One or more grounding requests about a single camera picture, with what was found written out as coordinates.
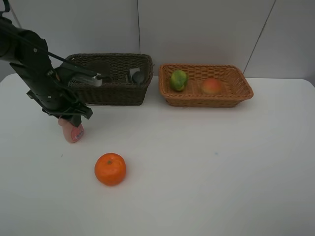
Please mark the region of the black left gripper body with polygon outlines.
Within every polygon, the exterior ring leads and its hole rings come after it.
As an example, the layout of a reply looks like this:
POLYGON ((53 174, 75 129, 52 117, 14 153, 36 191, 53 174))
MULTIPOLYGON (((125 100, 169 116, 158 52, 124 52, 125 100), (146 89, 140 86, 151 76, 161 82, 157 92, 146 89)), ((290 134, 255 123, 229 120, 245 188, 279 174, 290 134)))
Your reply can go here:
POLYGON ((55 69, 26 69, 30 88, 28 96, 34 99, 49 115, 83 116, 89 119, 93 112, 80 100, 68 82, 75 76, 87 77, 91 82, 93 72, 79 66, 59 66, 55 69))

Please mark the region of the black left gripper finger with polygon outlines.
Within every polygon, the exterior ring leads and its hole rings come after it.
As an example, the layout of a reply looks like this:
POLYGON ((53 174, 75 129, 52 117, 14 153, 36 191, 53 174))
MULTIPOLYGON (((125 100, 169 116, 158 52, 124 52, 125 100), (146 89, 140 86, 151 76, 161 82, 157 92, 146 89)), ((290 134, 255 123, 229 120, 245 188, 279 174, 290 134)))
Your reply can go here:
POLYGON ((81 116, 80 115, 72 115, 68 121, 75 127, 79 127, 81 124, 81 116))

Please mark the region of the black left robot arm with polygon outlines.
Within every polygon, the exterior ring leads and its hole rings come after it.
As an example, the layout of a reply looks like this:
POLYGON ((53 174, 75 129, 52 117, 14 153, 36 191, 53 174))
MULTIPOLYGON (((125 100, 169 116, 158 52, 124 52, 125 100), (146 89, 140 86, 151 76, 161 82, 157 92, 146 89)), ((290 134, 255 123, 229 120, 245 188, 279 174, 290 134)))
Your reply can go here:
POLYGON ((0 59, 9 62, 29 87, 27 95, 46 114, 64 118, 75 127, 81 124, 82 117, 92 116, 91 108, 68 83, 74 76, 92 79, 96 73, 50 53, 38 34, 15 27, 5 17, 0 19, 0 59))

